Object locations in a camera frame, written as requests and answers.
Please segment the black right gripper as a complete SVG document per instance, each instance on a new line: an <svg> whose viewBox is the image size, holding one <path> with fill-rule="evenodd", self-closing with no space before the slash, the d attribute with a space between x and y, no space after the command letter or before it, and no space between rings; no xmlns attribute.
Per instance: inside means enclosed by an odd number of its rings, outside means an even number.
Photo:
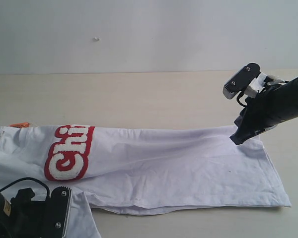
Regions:
<svg viewBox="0 0 298 238"><path fill-rule="evenodd" d="M236 132L229 138L235 145L263 133L288 120L288 87L265 87L253 98L246 98L247 106L234 121Z"/></svg>

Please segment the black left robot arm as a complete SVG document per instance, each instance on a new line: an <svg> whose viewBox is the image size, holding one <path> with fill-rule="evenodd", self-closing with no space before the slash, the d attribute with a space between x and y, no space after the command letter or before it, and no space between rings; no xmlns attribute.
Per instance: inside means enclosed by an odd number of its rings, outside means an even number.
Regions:
<svg viewBox="0 0 298 238"><path fill-rule="evenodd" d="M8 201L2 192L23 181L42 186L45 199L34 201L35 192L28 187L18 190ZM49 187L36 178L19 178L0 188L0 238L62 238L64 225L54 220L57 216L52 212L52 205Z"/></svg>

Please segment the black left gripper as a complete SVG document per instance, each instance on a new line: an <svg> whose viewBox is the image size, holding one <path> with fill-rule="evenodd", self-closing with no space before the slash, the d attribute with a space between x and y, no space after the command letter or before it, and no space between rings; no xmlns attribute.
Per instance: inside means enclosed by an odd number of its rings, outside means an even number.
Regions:
<svg viewBox="0 0 298 238"><path fill-rule="evenodd" d="M53 189L47 200L34 200L35 193L31 188L20 189L11 199L9 238L56 238L57 229L49 220L49 210L54 194Z"/></svg>

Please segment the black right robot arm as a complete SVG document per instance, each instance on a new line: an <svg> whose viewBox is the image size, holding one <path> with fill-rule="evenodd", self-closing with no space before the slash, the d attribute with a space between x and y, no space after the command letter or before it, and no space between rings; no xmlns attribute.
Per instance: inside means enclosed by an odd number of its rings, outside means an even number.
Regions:
<svg viewBox="0 0 298 238"><path fill-rule="evenodd" d="M266 75L256 63L238 71L224 85L223 94L243 107L234 121L237 131L230 136L236 145L298 118L298 77L286 81Z"/></svg>

